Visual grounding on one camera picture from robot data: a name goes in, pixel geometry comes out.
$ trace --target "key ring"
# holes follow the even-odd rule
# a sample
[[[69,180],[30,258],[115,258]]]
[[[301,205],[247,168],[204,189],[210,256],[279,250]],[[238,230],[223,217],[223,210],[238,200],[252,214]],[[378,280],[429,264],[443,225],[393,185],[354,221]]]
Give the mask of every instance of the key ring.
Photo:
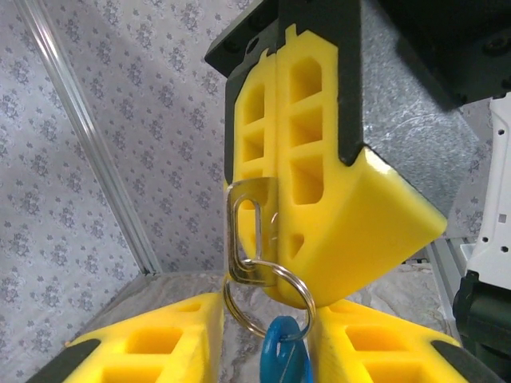
[[[307,308],[307,325],[300,330],[297,334],[284,336],[281,341],[282,342],[291,342],[291,341],[301,341],[312,329],[312,324],[315,320],[316,315],[316,306],[314,303],[314,299],[312,298],[311,292],[307,289],[305,283],[298,278],[296,275],[291,273],[285,267],[277,265],[276,263],[263,261],[262,259],[245,259],[242,261],[247,265],[259,265],[262,267],[270,267],[273,274],[283,278],[286,282],[291,284],[296,291],[301,295],[303,300],[305,301],[305,306]],[[261,329],[258,325],[252,322],[235,304],[234,299],[232,298],[231,288],[229,283],[231,281],[230,276],[227,274],[224,278],[224,283],[222,285],[222,294],[224,296],[225,306],[227,306],[228,310],[231,312],[232,316],[240,325],[247,328],[249,331],[257,335],[258,337],[264,338],[266,336],[266,330]]]
[[[264,253],[269,259],[277,256],[277,219],[278,219],[278,183],[273,177],[252,178],[231,184],[226,193],[226,233],[225,254],[227,275],[222,285],[225,305],[238,323],[255,335],[264,338],[266,330],[261,329],[239,309],[232,298],[230,281],[259,287],[277,284],[277,278],[283,278],[291,284],[305,301],[307,325],[294,335],[288,335],[282,341],[304,339],[312,328],[316,308],[311,292],[305,283],[288,269],[274,262],[261,259]],[[238,252],[238,209],[241,203],[250,200],[255,207],[255,259],[241,259]]]

